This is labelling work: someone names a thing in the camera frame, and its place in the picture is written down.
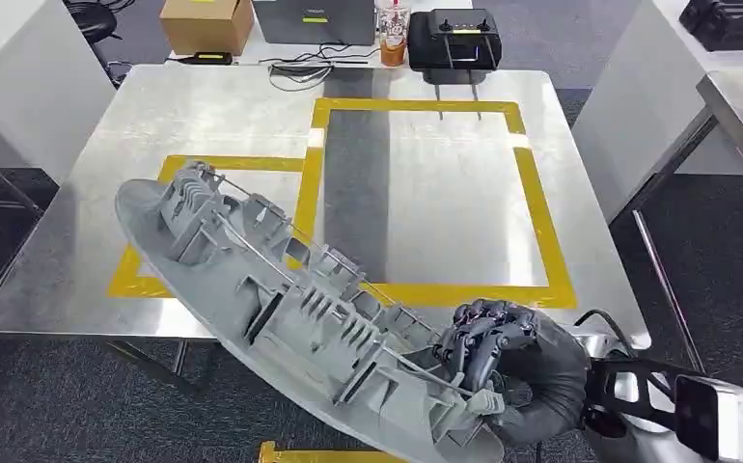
robotic hand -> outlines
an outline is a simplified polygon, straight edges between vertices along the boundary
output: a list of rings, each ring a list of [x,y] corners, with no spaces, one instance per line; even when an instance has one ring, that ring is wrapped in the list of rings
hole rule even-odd
[[[434,354],[461,386],[478,391],[496,371],[531,387],[533,399],[485,417],[512,447],[543,441],[575,427],[585,400],[590,358],[550,317],[506,301],[479,299],[460,306]]]

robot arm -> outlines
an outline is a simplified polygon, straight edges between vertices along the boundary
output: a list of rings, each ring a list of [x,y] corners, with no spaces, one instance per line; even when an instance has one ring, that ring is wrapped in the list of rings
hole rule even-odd
[[[506,404],[503,412],[484,417],[506,446],[527,446],[579,427],[603,463],[743,463],[739,386],[637,358],[624,351],[625,342],[617,343],[618,355],[592,358],[581,342],[598,333],[559,325],[510,302],[460,306],[453,323],[435,346],[452,376],[463,374],[462,384],[476,391],[492,375],[504,374],[533,391],[527,405]]]
[[[544,313],[506,301],[460,306],[435,354],[451,376],[464,373],[470,391],[493,374],[520,379],[533,391],[521,407],[506,406],[485,421],[509,446],[533,444],[579,422],[590,359],[581,344]]]

black case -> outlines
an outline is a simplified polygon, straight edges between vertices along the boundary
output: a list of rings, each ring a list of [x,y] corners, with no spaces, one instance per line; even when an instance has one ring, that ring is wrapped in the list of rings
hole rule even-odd
[[[743,0],[690,0],[678,20],[708,51],[743,50]]]

metal table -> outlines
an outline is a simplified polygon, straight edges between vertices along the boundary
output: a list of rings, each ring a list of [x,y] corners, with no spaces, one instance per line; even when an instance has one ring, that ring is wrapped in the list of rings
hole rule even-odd
[[[5,279],[0,333],[210,338],[175,299],[140,297],[146,268],[120,277],[116,191],[164,176],[170,155],[216,156],[230,179],[311,214],[316,239],[429,323],[448,323],[460,297],[507,294],[560,322],[605,310],[650,346],[553,85],[524,70],[435,89],[409,69],[344,68],[284,93],[265,68],[136,67]],[[575,300],[546,295],[563,278]]]
[[[646,182],[645,186],[627,204],[617,218],[632,213],[639,227],[650,260],[673,309],[690,360],[695,369],[704,371],[701,356],[690,334],[687,322],[673,292],[670,279],[658,256],[655,242],[641,211],[648,199],[659,191],[664,181],[675,173],[681,164],[693,153],[715,127],[720,127],[733,141],[736,150],[743,157],[743,70],[721,70],[709,72],[698,84],[697,90],[704,100],[704,107],[684,132],[673,142],[663,156],[662,166]],[[743,366],[714,372],[716,377],[728,381],[743,380]]]

yellow marking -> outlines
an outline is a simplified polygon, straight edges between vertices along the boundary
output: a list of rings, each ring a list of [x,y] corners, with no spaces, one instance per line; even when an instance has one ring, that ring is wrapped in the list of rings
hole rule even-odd
[[[158,173],[158,181],[167,183],[173,179],[176,171],[180,169],[188,160],[198,160],[209,163],[219,171],[272,171],[272,172],[303,172],[304,159],[290,157],[253,157],[253,156],[184,156],[170,155],[164,159],[161,165],[161,171]],[[303,188],[303,177],[301,178],[301,188]],[[317,190],[315,191],[314,201],[317,200]],[[303,210],[310,211],[313,214],[311,220],[314,223],[315,209],[314,205],[298,204]],[[295,213],[295,220],[306,219],[300,218],[300,212]],[[124,247],[122,258],[116,273],[110,279],[110,285],[107,287],[107,295],[110,297],[173,297],[170,291],[156,277],[140,276],[138,274],[141,268],[142,260],[131,245]]]
[[[528,210],[531,211],[531,222],[537,234],[539,253],[545,267],[548,286],[556,296],[554,307],[575,309],[576,294],[570,283],[562,248],[559,246],[548,203],[545,201],[545,192],[539,179],[537,164],[534,162],[534,154],[527,148],[514,148],[513,155],[516,158],[516,166],[519,168],[522,188],[525,190],[525,201],[528,203]]]
[[[232,157],[232,156],[168,156],[158,176],[160,181],[170,181],[187,159],[209,162],[220,170],[260,170],[301,172],[300,190],[295,207],[294,225],[306,236],[295,236],[306,244],[315,236],[317,200],[324,163],[324,140],[332,110],[345,111],[444,111],[444,112],[493,112],[503,113],[509,132],[524,134],[525,124],[519,107],[504,101],[432,101],[387,100],[362,98],[319,98],[312,114],[312,131],[322,136],[310,136],[306,158]],[[534,226],[539,253],[545,268],[548,286],[482,286],[440,284],[374,284],[366,290],[385,300],[386,296],[407,306],[452,307],[483,297],[509,299],[521,304],[550,309],[573,309],[576,294],[567,273],[562,249],[556,236],[553,220],[545,201],[537,164],[531,150],[514,148],[513,155],[525,199]],[[131,247],[124,250],[122,262],[108,288],[108,294],[118,297],[171,297],[169,291],[155,277],[136,275],[141,260]],[[291,268],[300,264],[288,261]]]
[[[368,450],[275,450],[275,443],[261,444],[258,463],[403,463],[399,458]]]
[[[312,116],[312,129],[324,131],[329,124],[331,110],[343,111],[443,111],[503,113],[510,133],[525,134],[525,124],[519,106],[508,101],[436,101],[392,100],[367,98],[319,98]],[[310,153],[316,153],[310,160]],[[550,217],[547,202],[534,155],[529,149],[513,150],[519,177],[525,190],[525,199],[537,237],[539,253],[545,267],[548,286],[482,286],[443,284],[374,283],[364,289],[383,301],[388,298],[414,307],[453,307],[477,298],[509,299],[511,301],[547,309],[575,309],[576,294],[567,274],[562,249]],[[307,150],[304,176],[310,170],[319,175],[323,169],[323,150]],[[308,204],[316,204],[309,199]]]

